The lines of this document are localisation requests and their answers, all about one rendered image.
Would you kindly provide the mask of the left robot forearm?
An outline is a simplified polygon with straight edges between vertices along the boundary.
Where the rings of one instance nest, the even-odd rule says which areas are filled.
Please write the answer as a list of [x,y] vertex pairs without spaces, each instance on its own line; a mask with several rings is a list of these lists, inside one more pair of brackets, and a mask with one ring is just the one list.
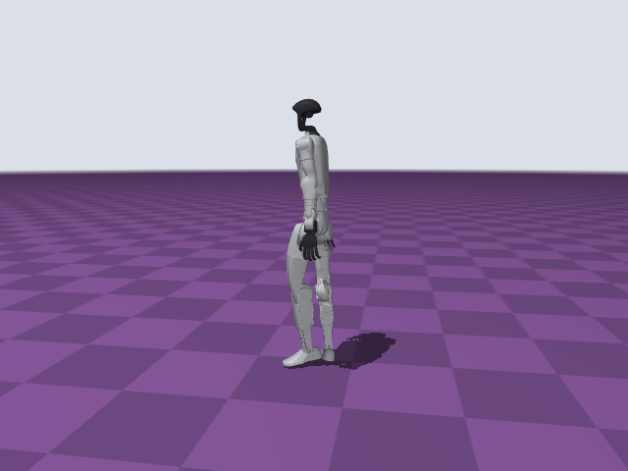
[[317,199],[318,195],[316,194],[316,189],[314,183],[311,179],[304,179],[301,182],[301,188],[303,191],[303,200],[304,200],[304,226],[306,230],[313,230],[313,223],[318,217],[317,212]]

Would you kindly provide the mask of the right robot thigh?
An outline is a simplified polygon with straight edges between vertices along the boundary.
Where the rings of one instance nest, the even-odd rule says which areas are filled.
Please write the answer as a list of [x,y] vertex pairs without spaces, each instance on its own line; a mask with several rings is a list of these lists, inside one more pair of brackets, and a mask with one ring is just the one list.
[[[329,225],[328,231],[324,235],[320,235],[317,237],[317,249],[318,254],[321,257],[317,260],[314,260],[315,271],[316,271],[316,280],[317,285],[315,285],[316,298],[322,300],[329,300],[328,295],[328,283],[330,282],[330,255],[332,254],[331,248],[329,245],[324,242],[327,240],[331,240],[333,238],[333,226]],[[313,247],[314,249],[314,247]],[[311,253],[311,251],[310,251]]]

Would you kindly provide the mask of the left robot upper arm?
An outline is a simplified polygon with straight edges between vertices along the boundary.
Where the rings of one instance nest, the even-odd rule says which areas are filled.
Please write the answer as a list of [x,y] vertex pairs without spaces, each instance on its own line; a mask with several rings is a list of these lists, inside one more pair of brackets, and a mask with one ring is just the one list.
[[[311,137],[304,137],[296,141],[296,150],[299,155],[301,169],[306,178],[311,179],[315,188],[317,187],[317,175],[314,161],[314,141]],[[301,187],[301,183],[300,183]]]

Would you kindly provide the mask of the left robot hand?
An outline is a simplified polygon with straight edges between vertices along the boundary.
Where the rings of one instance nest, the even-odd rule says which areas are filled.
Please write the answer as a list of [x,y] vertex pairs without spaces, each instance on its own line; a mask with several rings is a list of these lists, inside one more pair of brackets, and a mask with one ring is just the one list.
[[[317,221],[315,220],[313,223],[313,230],[306,230],[304,226],[304,231],[306,232],[306,234],[303,236],[302,241],[300,242],[300,245],[298,248],[299,251],[302,251],[302,246],[303,246],[303,257],[305,260],[309,260],[309,261],[312,261],[312,259],[317,260],[314,256],[314,251],[315,251],[316,257],[320,259],[321,257],[319,256],[318,249],[317,249],[317,238],[315,237],[315,234],[314,234],[314,233],[317,233]],[[306,251],[307,251],[307,257],[306,257]],[[312,259],[310,257],[310,251],[311,251]]]

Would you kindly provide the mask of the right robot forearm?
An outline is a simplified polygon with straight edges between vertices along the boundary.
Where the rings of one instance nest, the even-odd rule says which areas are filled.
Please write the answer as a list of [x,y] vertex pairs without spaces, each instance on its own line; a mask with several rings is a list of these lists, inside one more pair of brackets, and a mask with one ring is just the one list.
[[328,212],[328,209],[326,208],[328,194],[319,194],[319,195],[321,196],[321,200],[323,201],[321,203],[325,203],[325,211]]

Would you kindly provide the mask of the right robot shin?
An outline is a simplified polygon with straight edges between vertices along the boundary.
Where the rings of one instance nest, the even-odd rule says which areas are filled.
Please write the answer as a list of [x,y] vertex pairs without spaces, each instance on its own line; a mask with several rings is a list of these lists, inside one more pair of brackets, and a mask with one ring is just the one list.
[[334,309],[332,300],[332,286],[328,283],[329,300],[319,299],[320,321],[324,331],[325,349],[328,345],[333,349],[332,327],[334,322]]

